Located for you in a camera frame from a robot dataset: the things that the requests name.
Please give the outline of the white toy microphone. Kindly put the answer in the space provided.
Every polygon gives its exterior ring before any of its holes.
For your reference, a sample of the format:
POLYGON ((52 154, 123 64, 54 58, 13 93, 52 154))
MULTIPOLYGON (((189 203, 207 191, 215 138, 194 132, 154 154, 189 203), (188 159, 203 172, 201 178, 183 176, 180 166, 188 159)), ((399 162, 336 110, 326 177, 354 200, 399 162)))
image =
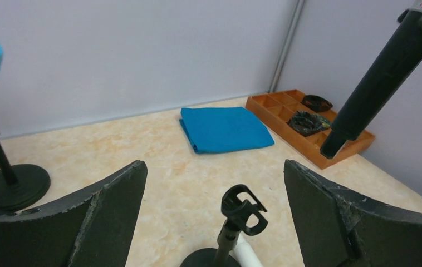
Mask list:
POLYGON ((232 252, 241 267, 263 267, 258 256, 243 234, 239 234, 237 243, 232 252))

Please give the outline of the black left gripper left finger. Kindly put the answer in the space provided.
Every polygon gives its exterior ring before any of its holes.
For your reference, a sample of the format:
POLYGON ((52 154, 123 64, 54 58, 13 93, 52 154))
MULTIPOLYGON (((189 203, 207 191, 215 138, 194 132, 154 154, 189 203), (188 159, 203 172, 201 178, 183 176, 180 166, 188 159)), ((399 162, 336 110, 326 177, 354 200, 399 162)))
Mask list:
POLYGON ((0 266, 125 266, 147 175, 136 160, 57 200, 0 211, 0 266))

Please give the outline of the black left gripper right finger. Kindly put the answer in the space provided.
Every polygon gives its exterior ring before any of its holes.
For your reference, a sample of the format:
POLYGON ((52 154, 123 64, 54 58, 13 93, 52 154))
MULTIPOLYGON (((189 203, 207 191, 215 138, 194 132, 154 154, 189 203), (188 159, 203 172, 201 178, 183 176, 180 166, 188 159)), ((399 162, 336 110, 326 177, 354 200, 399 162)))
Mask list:
POLYGON ((422 213, 333 182, 295 160, 284 183, 305 266, 422 266, 422 213))

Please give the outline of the black toy microphone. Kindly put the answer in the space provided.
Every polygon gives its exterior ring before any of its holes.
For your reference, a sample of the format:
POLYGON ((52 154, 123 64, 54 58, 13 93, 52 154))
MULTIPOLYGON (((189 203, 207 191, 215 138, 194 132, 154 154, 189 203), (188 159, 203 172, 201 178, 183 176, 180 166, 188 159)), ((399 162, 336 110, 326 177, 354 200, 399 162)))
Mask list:
POLYGON ((347 141, 356 140, 396 90, 422 61, 422 12, 409 9, 403 21, 340 109, 320 148, 333 158, 347 141))

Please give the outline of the black mic stand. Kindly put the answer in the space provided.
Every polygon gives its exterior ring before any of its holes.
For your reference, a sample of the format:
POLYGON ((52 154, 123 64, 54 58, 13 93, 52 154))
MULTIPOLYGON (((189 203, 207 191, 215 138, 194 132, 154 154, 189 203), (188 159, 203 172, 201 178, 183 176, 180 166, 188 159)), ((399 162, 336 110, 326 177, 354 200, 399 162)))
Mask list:
POLYGON ((0 211, 19 211, 40 200, 51 185, 49 173, 34 164, 12 165, 0 143, 0 211))
POLYGON ((268 225, 262 215, 267 209, 244 184, 232 186, 223 195, 221 213, 226 220, 217 237, 217 248, 203 248, 189 254, 181 266, 240 266, 230 256, 241 232, 248 236, 260 234, 268 225))

